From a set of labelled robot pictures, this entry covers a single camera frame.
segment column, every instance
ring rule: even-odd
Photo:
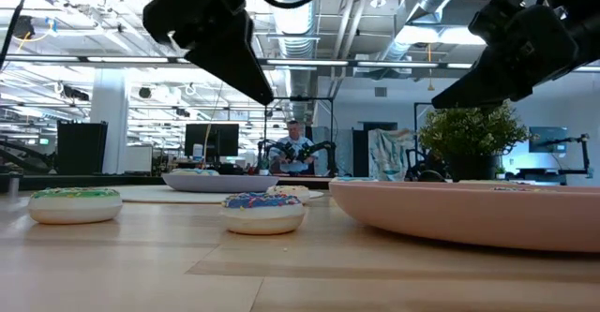
[[[103,173],[125,171],[128,143],[129,87],[124,69],[97,68],[90,122],[108,123]]]

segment potted plant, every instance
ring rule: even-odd
[[[263,156],[259,162],[259,175],[266,176],[269,174],[269,159]]]
[[[498,156],[529,139],[515,109],[503,103],[494,109],[436,110],[419,130],[423,146],[440,154],[458,180],[494,179]]]

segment ventilation duct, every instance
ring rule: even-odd
[[[278,0],[295,2],[299,0]],[[316,5],[310,2],[295,9],[274,8],[277,32],[283,35],[313,35],[316,31]],[[286,59],[307,59],[315,57],[315,40],[301,37],[282,37],[278,40],[281,56]],[[290,97],[309,96],[316,93],[317,71],[290,69],[286,71],[286,90]],[[292,102],[293,118],[305,122],[310,118],[314,103]]]
[[[427,16],[433,16],[434,21],[439,22],[442,17],[442,10],[448,2],[450,0],[402,0],[396,16],[397,24],[402,28],[398,31],[395,39],[387,46],[386,50],[377,54],[376,59],[384,61],[401,60],[412,46],[411,42],[404,39],[404,25],[407,22],[420,22],[423,19],[425,19],[425,23],[431,23],[431,19],[428,19]],[[377,80],[381,78],[398,78],[403,75],[407,76],[406,72],[388,68],[376,69],[369,73],[361,74],[363,77]]]

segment donut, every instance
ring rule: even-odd
[[[171,171],[172,175],[199,175],[199,176],[217,176],[218,171],[201,169],[176,169]]]
[[[297,197],[301,202],[310,200],[310,191],[305,186],[269,186],[268,195],[290,195]]]
[[[304,206],[295,196],[242,193],[223,203],[227,230],[244,234],[278,234],[296,230],[304,219]]]
[[[123,207],[118,191],[105,188],[41,190],[29,199],[32,219],[44,224],[81,224],[113,219]]]

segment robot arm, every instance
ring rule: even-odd
[[[305,161],[314,153],[322,149],[327,151],[327,169],[329,170],[329,176],[335,177],[338,174],[338,165],[336,164],[336,144],[333,142],[323,141],[313,145],[305,143],[300,152],[298,152],[298,157],[296,159]]]
[[[267,139],[259,141],[259,164],[264,160],[270,159],[271,150],[274,148],[280,151],[280,155],[284,155],[285,158],[289,160],[293,160],[295,157],[295,151],[293,150],[291,143],[283,143]]]
[[[264,1],[296,8],[312,0]],[[174,40],[189,50],[189,62],[268,105],[273,91],[250,46],[254,24],[245,6],[245,0],[154,0],[143,10],[143,26],[158,43],[171,46]]]
[[[437,109],[497,106],[518,101],[541,82],[600,58],[598,0],[490,0],[469,30],[486,43],[472,70],[434,97]],[[564,13],[556,12],[561,7]]]

